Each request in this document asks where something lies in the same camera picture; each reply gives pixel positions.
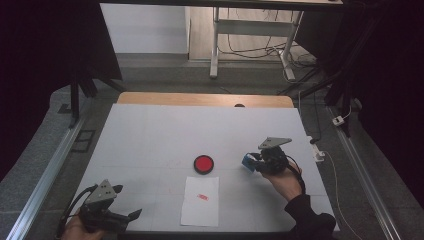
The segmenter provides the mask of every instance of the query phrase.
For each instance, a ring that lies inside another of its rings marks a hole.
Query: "white cable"
[[[336,166],[334,165],[334,161],[333,158],[331,157],[330,153],[327,151],[322,151],[323,153],[325,153],[326,155],[328,155],[330,157],[330,161],[333,164],[333,169],[334,169],[334,178],[336,181],[336,201],[337,201],[337,208],[339,209],[340,215],[342,216],[343,221],[346,223],[346,225],[349,227],[349,229],[353,232],[353,234],[355,234],[356,237],[358,237],[359,239],[362,240],[362,238],[356,234],[356,232],[353,230],[353,228],[349,225],[349,223],[346,221],[345,217],[343,216],[342,210],[340,209],[340,203],[339,203],[339,188],[338,188],[338,184],[337,184],[337,173],[336,173]]]
[[[343,117],[343,119],[349,117],[350,113],[352,112],[352,105],[349,105],[349,113]]]

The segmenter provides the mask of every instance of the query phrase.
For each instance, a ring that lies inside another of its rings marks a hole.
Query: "metal rod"
[[[59,147],[53,154],[46,170],[44,171],[43,175],[37,183],[37,186],[29,197],[29,200],[19,215],[18,220],[16,220],[15,225],[10,231],[7,240],[24,239],[29,232],[38,211],[40,210],[51,186],[53,185],[54,180],[56,179],[57,174],[59,173],[68,155],[68,152],[71,149],[72,143],[74,142],[79,130],[87,118],[87,105],[90,105],[90,103],[84,105],[85,107],[83,108],[83,113],[81,114],[80,120],[76,123],[74,128],[68,129],[65,133],[62,141],[59,144]]]
[[[213,16],[213,46],[211,56],[211,69],[209,77],[215,79],[218,77],[218,24],[219,24],[219,8],[214,8]]]
[[[327,107],[327,110],[331,119],[336,117],[329,107]],[[375,211],[376,217],[381,225],[381,229],[386,235],[386,238],[390,240],[402,239],[352,140],[347,138],[344,135],[343,130],[340,128],[337,128],[337,134],[349,157],[352,167],[355,170],[356,176],[368,197],[369,203]]]
[[[300,19],[302,18],[303,12],[298,12],[297,16],[293,22],[292,25],[292,30],[290,31],[290,35],[287,38],[287,42],[286,42],[286,46],[284,47],[284,51],[283,51],[283,58],[287,60],[289,53],[290,53],[290,48],[293,44],[294,41],[294,37],[296,36],[297,33],[297,29],[299,27],[299,23],[300,23]]]

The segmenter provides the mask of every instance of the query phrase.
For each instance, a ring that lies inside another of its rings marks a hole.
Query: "black sleeve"
[[[311,208],[311,197],[306,194],[293,198],[285,207],[296,221],[296,226],[290,231],[290,239],[335,239],[332,236],[336,220],[327,213],[317,215]]]

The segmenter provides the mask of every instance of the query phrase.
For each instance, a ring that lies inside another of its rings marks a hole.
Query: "gray floor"
[[[207,63],[187,62],[178,59],[148,58],[135,55],[119,56],[124,77],[124,86],[130,91],[192,92],[275,95],[277,90],[289,84],[283,79],[281,64],[265,63],[220,63],[218,79],[208,77]],[[305,69],[296,69],[302,76]],[[91,111],[83,131],[93,133],[91,144],[75,143],[69,153],[41,212],[38,214],[27,239],[52,239],[59,217],[72,198],[88,164],[90,156],[101,134],[109,110],[119,94],[113,89],[96,82],[99,93],[91,101]],[[375,217],[367,197],[344,151],[335,127],[322,98],[326,90],[316,94],[318,117],[322,139],[317,143],[321,150],[328,151],[335,163],[338,178],[340,210],[345,219],[362,239],[386,239]],[[45,121],[22,154],[16,166],[0,185],[0,239],[6,239],[22,211],[34,186],[43,173],[69,124],[69,114],[59,114],[62,104],[69,104],[69,89],[64,88],[52,95],[51,106]],[[317,118],[313,96],[302,99],[301,112],[305,129],[317,138]],[[370,172],[374,183],[403,239],[422,239],[424,235],[423,209],[415,201],[390,163],[357,121],[357,112],[351,114],[352,140]],[[335,175],[329,158],[318,164],[337,222],[341,228],[334,235],[339,239],[357,239],[342,220],[336,202]]]

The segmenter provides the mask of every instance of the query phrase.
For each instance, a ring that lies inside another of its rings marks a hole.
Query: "human hand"
[[[289,164],[294,169],[298,170],[298,167],[294,163],[289,162]],[[277,190],[277,192],[280,193],[288,202],[302,194],[302,187],[300,186],[299,181],[293,172],[288,168],[276,175],[270,175],[266,173],[261,174],[264,178],[268,179],[272,183],[272,186],[274,186],[275,190]]]
[[[75,216],[72,217],[71,221],[66,224],[65,232],[62,235],[62,240],[100,240],[105,235],[104,230],[96,230],[93,233],[89,233],[85,229],[80,217],[78,216],[79,210]]]

